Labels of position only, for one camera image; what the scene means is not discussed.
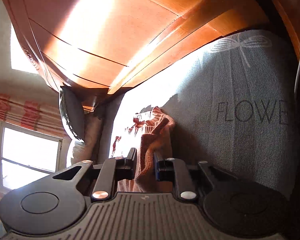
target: silver screw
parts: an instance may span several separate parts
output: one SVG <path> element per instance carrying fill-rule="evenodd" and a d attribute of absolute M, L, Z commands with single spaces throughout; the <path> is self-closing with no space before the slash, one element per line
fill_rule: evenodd
<path fill-rule="evenodd" d="M 184 199 L 194 199 L 196 196 L 197 194 L 192 191 L 184 191 L 180 194 L 180 197 Z"/>
<path fill-rule="evenodd" d="M 92 193 L 92 196 L 96 199 L 103 199 L 103 198 L 107 198 L 109 196 L 109 193 L 103 190 L 100 191 L 96 191 L 94 193 Z"/>

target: mattress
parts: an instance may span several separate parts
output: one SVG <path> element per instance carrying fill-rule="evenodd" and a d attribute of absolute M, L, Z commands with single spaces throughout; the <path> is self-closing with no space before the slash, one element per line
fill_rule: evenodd
<path fill-rule="evenodd" d="M 98 163 L 135 113 L 159 106 L 176 121 L 175 158 L 207 160 L 289 197 L 300 159 L 296 68 L 290 46 L 265 30 L 207 44 L 107 105 Z"/>

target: dragonfly print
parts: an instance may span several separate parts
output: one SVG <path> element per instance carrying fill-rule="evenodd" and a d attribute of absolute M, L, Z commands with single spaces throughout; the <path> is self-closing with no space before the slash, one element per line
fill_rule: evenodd
<path fill-rule="evenodd" d="M 218 53 L 230 49 L 239 48 L 248 67 L 250 64 L 243 51 L 243 48 L 269 48 L 272 47 L 272 42 L 269 38 L 262 35 L 251 36 L 245 40 L 240 40 L 240 33 L 232 35 L 231 37 L 225 37 L 219 41 L 211 43 L 208 47 L 208 53 Z"/>

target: white window frame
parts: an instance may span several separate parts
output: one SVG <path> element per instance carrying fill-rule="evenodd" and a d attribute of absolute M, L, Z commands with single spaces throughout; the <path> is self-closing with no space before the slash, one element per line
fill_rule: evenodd
<path fill-rule="evenodd" d="M 23 128 L 23 127 L 19 127 L 19 126 L 10 124 L 10 123 L 0 122 L 0 192 L 1 193 L 6 194 L 9 191 L 11 191 L 11 189 L 8 189 L 8 188 L 3 186 L 2 162 L 1 162 L 1 160 L 5 160 L 7 162 L 17 164 L 17 165 L 29 168 L 29 169 L 34 170 L 34 171 L 40 171 L 40 172 L 43 172 L 43 173 L 46 173 L 46 174 L 53 174 L 54 173 L 53 171 L 48 171 L 48 170 L 44 170 L 44 169 L 24 165 L 24 164 L 17 163 L 15 161 L 11 161 L 9 159 L 6 159 L 6 158 L 2 157 L 3 137 L 4 137 L 4 129 L 5 128 L 9 128 L 9 129 L 19 131 L 19 132 L 23 132 L 23 133 L 26 133 L 26 134 L 29 134 L 29 135 L 33 135 L 33 136 L 36 136 L 36 137 L 40 137 L 40 138 L 44 138 L 44 139 L 48 139 L 48 140 L 51 140 L 51 141 L 58 142 L 59 144 L 58 144 L 56 171 L 59 171 L 59 170 L 62 170 L 64 168 L 66 168 L 66 156 L 67 156 L 67 152 L 68 152 L 68 148 L 69 148 L 71 140 L 57 138 L 57 137 L 46 135 L 46 134 L 43 134 L 43 133 L 40 133 L 40 132 L 32 131 L 32 130 L 29 130 L 29 129 L 26 129 L 26 128 Z"/>

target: copper-colored pin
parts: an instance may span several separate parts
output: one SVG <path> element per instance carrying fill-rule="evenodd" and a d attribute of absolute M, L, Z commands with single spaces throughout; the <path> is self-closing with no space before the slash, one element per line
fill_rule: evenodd
<path fill-rule="evenodd" d="M 107 198 L 109 194 L 106 191 L 100 190 L 92 193 L 92 196 L 96 199 L 103 199 L 103 198 Z"/>

